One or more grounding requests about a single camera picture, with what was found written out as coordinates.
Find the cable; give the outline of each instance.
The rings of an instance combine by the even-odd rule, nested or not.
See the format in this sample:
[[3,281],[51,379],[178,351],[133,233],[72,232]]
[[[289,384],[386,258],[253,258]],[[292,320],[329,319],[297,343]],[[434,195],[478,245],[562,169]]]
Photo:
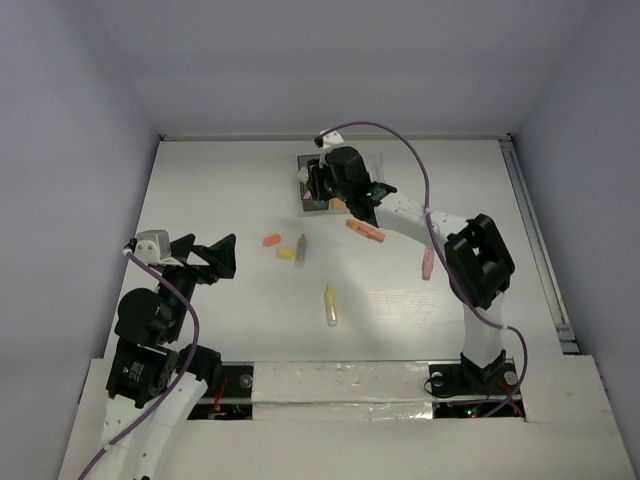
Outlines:
[[427,392],[433,398],[437,398],[438,400],[447,400],[449,398],[455,397],[455,395],[435,395],[433,392],[427,390],[427,384],[428,383],[433,385],[433,378],[427,378],[427,381],[424,382],[424,385],[422,386],[422,388],[424,389],[425,392]]
[[409,140],[407,140],[401,133],[397,132],[396,130],[390,127],[387,127],[386,125],[382,125],[381,123],[371,122],[369,120],[356,120],[353,122],[342,123],[340,125],[336,125],[335,127],[332,127],[328,130],[323,131],[320,134],[320,136],[324,137],[325,135],[333,133],[337,130],[342,130],[343,128],[352,127],[355,125],[369,125],[369,126],[384,130],[386,132],[389,132],[391,135],[393,135],[402,143],[404,143],[407,146],[407,148],[411,151],[416,161],[418,162],[418,166],[420,167],[420,170],[422,171],[422,176],[424,177],[424,214],[426,218],[427,229],[429,230],[429,236],[431,237],[431,242],[433,243],[433,249],[436,251],[438,258],[440,259],[440,263],[442,263],[442,266],[447,272],[449,280],[453,284],[454,292],[461,299],[462,303],[464,303],[469,308],[469,310],[471,310],[471,312],[478,318],[478,320],[480,320],[485,325],[491,328],[495,328],[497,330],[505,330],[505,329],[511,330],[513,333],[517,335],[518,339],[520,340],[520,343],[522,344],[523,358],[522,358],[522,372],[520,373],[520,378],[518,379],[518,382],[514,385],[513,390],[511,391],[511,394],[507,395],[507,397],[498,406],[496,406],[494,409],[489,411],[487,414],[483,415],[484,417],[490,417],[491,415],[499,411],[502,407],[504,407],[507,403],[511,402],[513,400],[513,396],[518,392],[518,390],[520,389],[520,386],[522,385],[524,377],[527,373],[527,367],[529,366],[529,352],[527,349],[527,343],[524,339],[524,336],[522,335],[520,330],[518,330],[516,327],[500,325],[499,323],[495,323],[489,320],[488,318],[486,318],[484,315],[482,315],[480,311],[473,305],[467,293],[462,289],[460,282],[458,281],[455,274],[453,273],[453,270],[449,266],[445,258],[445,255],[442,249],[440,248],[440,245],[438,244],[437,235],[433,229],[433,224],[431,222],[431,212],[429,211],[429,197],[431,194],[431,189],[430,189],[429,174],[427,173],[427,168],[425,167],[424,162],[420,157],[420,154],[418,154],[417,150],[414,148],[413,145],[411,145]]
[[104,454],[107,453],[109,447],[116,445],[120,440],[122,440],[124,437],[129,435],[131,432],[133,432],[142,422],[144,422],[147,418],[149,418],[149,416],[151,416],[151,414],[158,409],[158,407],[162,404],[162,402],[164,402],[166,398],[169,396],[169,394],[171,394],[171,392],[176,387],[176,385],[180,382],[180,380],[182,380],[182,377],[184,377],[184,374],[187,373],[187,369],[189,368],[189,365],[191,364],[191,361],[193,360],[193,356],[195,355],[196,349],[198,347],[198,337],[200,336],[200,321],[198,320],[198,314],[196,313],[193,306],[191,305],[191,302],[189,302],[189,300],[187,300],[184,297],[184,295],[182,295],[182,293],[180,293],[180,291],[176,287],[171,285],[171,283],[169,283],[168,280],[164,279],[155,270],[151,269],[150,267],[145,265],[141,260],[137,259],[131,252],[127,253],[126,257],[129,260],[131,260],[133,263],[135,263],[138,267],[140,267],[142,270],[144,270],[149,275],[151,275],[153,278],[155,278],[158,282],[160,282],[162,286],[167,288],[167,290],[169,290],[173,295],[175,295],[178,298],[178,300],[180,300],[183,303],[183,305],[189,311],[189,314],[191,314],[191,318],[193,319],[193,341],[191,342],[191,348],[189,349],[187,358],[184,361],[182,368],[178,372],[178,376],[176,377],[176,379],[173,382],[171,382],[171,385],[169,385],[167,389],[164,392],[162,392],[162,395],[160,395],[158,400],[156,400],[156,402],[153,405],[151,405],[151,407],[149,407],[148,410],[142,413],[135,421],[131,423],[131,425],[129,425],[124,430],[122,430],[122,432],[120,432],[118,435],[113,437],[113,439],[111,439],[105,447],[103,447],[98,453],[95,454],[95,456],[91,459],[91,461],[87,464],[87,466],[84,468],[84,470],[78,477],[78,480],[84,480],[87,477],[87,475],[89,475],[89,472],[91,471],[91,469],[95,467],[95,465],[100,461],[100,459],[104,456]]

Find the red object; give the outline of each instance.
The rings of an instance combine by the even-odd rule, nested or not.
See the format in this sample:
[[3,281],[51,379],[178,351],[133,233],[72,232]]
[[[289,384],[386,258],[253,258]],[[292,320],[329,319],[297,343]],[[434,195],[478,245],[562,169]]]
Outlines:
[[369,238],[371,240],[375,240],[376,242],[380,242],[380,243],[384,242],[384,237],[385,237],[384,233],[379,232],[378,230],[376,230],[373,227],[370,227],[369,225],[365,225],[364,223],[358,222],[353,218],[350,218],[349,220],[347,220],[347,223],[345,225],[347,226],[347,228],[350,228],[357,234],[362,235],[363,237]]
[[224,389],[227,387],[227,382],[229,380],[227,378],[225,378],[222,381],[222,386],[220,387],[220,391],[218,392],[218,394],[216,395],[216,398],[213,400],[213,407],[211,407],[211,413],[215,413],[218,410],[220,410],[220,405],[218,405],[218,402],[220,401],[220,399],[222,398],[222,396],[224,395]]
[[274,245],[279,244],[282,241],[282,238],[279,234],[275,233],[273,235],[269,235],[262,239],[262,245],[265,247],[272,247]]

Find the yellow block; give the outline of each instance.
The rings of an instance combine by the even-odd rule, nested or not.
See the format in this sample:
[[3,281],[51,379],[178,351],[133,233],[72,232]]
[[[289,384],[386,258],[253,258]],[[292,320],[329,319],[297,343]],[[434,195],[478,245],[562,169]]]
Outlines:
[[281,258],[283,260],[295,260],[296,258],[296,251],[289,250],[288,248],[279,248],[276,253],[278,255],[278,258]]

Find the orange block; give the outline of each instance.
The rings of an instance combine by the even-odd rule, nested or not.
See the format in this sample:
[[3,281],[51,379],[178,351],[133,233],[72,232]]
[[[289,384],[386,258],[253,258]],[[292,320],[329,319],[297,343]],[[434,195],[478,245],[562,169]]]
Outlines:
[[354,232],[362,235],[363,237],[367,237],[371,240],[375,240],[376,242],[380,242],[380,243],[384,242],[384,236],[385,236],[384,233],[379,232],[373,227],[370,227],[366,223],[362,223],[357,220],[354,220],[353,218],[350,218],[349,220],[347,220],[347,223],[345,225],[347,226],[347,228],[350,228]]
[[279,244],[282,241],[279,234],[269,235],[262,240],[262,245],[265,247],[272,247],[274,245]]

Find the marker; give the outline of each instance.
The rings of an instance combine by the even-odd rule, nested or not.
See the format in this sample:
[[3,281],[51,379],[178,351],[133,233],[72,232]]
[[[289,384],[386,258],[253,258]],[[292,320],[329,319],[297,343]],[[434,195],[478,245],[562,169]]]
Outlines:
[[331,284],[327,284],[327,289],[324,291],[324,303],[327,308],[327,325],[335,327],[338,324],[338,317],[336,316],[336,298]]
[[296,267],[302,268],[304,265],[304,259],[307,256],[307,237],[302,234],[298,239],[298,245],[296,247]]

